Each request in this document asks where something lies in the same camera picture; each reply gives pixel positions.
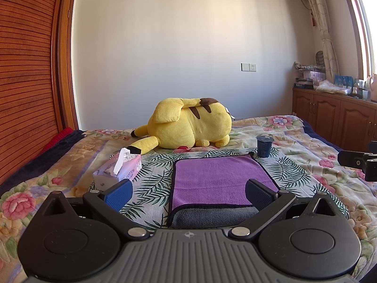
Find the red blanket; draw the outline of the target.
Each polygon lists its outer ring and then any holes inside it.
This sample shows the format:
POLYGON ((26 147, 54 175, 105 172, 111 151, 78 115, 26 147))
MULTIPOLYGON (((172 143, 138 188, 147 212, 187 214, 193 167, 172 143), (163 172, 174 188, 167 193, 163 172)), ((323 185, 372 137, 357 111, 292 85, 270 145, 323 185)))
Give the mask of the red blanket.
POLYGON ((62 139, 64 139, 67 135, 70 135, 74 130, 70 127, 67 127, 65 129, 63 129, 62 131, 60 131, 59 133, 57 133, 54 137, 52 137, 52 139, 43 147, 43 149, 41 150, 40 154, 43 154, 44 152, 46 152, 47 150, 51 149, 52 147, 54 147, 59 141, 61 141, 62 139))

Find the stack of books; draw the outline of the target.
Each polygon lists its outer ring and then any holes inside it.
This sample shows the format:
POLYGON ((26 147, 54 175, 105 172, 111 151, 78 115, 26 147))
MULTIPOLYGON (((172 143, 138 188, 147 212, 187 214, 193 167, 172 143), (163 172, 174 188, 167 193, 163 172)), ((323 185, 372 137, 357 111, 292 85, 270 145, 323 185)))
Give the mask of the stack of books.
POLYGON ((314 89, 314 83, 312 79, 296 78, 294 87, 299 89, 314 89))

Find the pink tissue pack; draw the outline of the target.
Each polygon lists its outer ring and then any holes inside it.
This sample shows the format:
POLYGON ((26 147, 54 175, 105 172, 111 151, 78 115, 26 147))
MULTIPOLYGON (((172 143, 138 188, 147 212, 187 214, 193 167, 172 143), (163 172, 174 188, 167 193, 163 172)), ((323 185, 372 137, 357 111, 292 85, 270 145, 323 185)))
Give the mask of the pink tissue pack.
POLYGON ((141 168, 141 155, 122 148, 93 173, 96 189, 105 191, 124 179, 132 181, 141 168))

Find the white wall socket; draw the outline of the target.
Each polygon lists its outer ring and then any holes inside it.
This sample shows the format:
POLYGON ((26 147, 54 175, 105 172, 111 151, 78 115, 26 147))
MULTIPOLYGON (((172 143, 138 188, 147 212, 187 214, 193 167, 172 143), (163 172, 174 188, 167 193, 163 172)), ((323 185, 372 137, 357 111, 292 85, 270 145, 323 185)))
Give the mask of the white wall socket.
POLYGON ((256 72, 257 65, 252 63, 241 63, 241 71, 242 72, 256 72))

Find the pink storage box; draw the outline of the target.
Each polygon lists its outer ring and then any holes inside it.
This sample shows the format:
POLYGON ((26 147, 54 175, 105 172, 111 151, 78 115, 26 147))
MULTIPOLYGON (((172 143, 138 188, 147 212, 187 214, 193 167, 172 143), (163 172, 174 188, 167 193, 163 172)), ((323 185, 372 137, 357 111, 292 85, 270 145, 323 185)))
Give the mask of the pink storage box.
POLYGON ((303 77, 308 80, 322 82, 326 79, 326 74, 323 72, 316 72, 316 71, 304 71, 303 77))

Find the dark blue blanket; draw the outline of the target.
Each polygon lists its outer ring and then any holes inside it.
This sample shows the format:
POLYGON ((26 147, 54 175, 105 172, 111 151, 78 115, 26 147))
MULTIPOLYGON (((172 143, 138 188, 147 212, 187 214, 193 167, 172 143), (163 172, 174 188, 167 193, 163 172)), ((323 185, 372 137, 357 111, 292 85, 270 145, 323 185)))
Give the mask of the dark blue blanket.
POLYGON ((81 130, 75 130, 68 134, 54 146, 43 152, 41 155, 38 155, 7 178, 0 186, 0 193, 4 194, 22 182, 42 175, 83 138, 84 132, 81 130))

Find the pink figurine on cabinet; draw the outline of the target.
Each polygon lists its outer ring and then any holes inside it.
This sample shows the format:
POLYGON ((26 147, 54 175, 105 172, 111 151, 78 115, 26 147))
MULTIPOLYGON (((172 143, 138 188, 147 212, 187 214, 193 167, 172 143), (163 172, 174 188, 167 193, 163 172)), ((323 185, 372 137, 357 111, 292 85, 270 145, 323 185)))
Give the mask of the pink figurine on cabinet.
POLYGON ((372 76, 367 79, 367 85, 370 92, 370 100, 377 102, 377 74, 372 74, 372 76))

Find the yellow Pikachu plush toy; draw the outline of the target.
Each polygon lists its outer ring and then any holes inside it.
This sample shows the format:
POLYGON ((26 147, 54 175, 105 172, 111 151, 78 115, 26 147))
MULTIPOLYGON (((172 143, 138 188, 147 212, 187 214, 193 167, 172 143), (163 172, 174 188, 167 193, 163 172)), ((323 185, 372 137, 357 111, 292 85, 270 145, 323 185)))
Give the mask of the yellow Pikachu plush toy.
POLYGON ((137 140, 128 149, 144 155, 157 147, 222 148, 229 143, 232 117, 214 98, 166 98, 158 103, 146 125, 132 131, 137 140))

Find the floral bed cover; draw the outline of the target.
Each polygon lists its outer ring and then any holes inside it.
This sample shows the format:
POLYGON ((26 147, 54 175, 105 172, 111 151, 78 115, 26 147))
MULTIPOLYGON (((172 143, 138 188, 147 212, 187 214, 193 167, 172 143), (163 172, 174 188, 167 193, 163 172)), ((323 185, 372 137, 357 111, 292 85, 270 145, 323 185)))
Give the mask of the floral bed cover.
MULTIPOLYGON (((283 188, 311 196, 330 192, 361 241, 356 279, 376 265, 376 184, 359 169, 341 166, 338 148, 291 115, 234 122, 230 142, 222 150, 210 146, 189 150, 154 150, 143 157, 133 181, 134 194, 121 213, 152 231, 167 227, 173 164, 185 158, 242 155, 256 147, 256 137, 274 139, 272 159, 260 164, 283 188)), ((49 170, 1 194, 1 281, 22 282, 26 276, 17 243, 45 198, 54 190, 80 197, 94 188, 93 172, 132 142, 129 130, 88 130, 49 170)))

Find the dark blue cup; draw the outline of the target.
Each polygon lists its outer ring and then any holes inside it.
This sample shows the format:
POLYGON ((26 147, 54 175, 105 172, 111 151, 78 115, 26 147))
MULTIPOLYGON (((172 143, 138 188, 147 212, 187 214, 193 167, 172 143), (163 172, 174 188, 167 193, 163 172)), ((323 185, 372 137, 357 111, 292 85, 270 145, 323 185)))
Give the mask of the dark blue cup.
POLYGON ((268 158, 271 153, 272 144, 274 139, 270 136, 259 135, 257 140, 257 155, 261 158, 268 158))

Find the wooden slatted wardrobe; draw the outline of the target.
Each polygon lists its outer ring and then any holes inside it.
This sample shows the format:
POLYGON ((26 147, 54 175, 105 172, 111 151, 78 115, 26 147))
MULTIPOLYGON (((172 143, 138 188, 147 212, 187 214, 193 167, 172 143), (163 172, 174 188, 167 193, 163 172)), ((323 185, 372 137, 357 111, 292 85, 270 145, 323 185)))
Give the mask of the wooden slatted wardrobe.
POLYGON ((1 0, 1 181, 63 129, 58 29, 64 0, 1 0))

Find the purple and grey towel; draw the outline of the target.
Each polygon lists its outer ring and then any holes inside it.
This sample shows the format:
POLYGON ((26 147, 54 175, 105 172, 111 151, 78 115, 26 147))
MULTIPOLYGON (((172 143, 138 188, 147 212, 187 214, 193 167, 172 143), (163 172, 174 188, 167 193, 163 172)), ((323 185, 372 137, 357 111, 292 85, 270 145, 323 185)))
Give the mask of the purple and grey towel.
POLYGON ((247 199, 255 179, 273 192, 276 182, 251 155, 191 158, 174 164, 167 226, 208 229, 238 225, 258 209, 247 199))

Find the beige patterned curtain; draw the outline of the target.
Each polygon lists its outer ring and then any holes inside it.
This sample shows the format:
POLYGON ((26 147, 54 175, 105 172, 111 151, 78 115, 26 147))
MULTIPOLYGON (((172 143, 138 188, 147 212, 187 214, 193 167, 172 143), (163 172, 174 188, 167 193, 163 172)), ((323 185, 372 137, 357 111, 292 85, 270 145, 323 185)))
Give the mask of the beige patterned curtain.
POLYGON ((326 0, 308 1, 314 15, 314 20, 320 31, 326 78, 331 83, 334 83, 335 76, 339 74, 339 66, 330 32, 330 16, 328 14, 327 2, 326 0))

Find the blue box on cabinet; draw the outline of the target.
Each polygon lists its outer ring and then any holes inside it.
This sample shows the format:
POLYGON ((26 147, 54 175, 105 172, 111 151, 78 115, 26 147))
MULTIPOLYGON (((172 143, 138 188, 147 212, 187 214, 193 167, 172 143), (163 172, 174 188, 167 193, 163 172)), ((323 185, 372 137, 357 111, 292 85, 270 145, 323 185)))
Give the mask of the blue box on cabinet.
POLYGON ((353 87, 353 78, 347 75, 335 75, 334 84, 338 87, 349 89, 353 87))

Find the wooden cabinet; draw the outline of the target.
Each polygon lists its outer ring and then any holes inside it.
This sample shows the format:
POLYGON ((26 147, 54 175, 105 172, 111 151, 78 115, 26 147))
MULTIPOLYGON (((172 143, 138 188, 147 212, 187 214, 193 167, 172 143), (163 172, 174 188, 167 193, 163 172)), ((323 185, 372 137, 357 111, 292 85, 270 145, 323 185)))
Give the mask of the wooden cabinet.
POLYGON ((293 89, 292 113, 327 141, 350 151, 367 151, 376 141, 376 104, 315 91, 293 89))

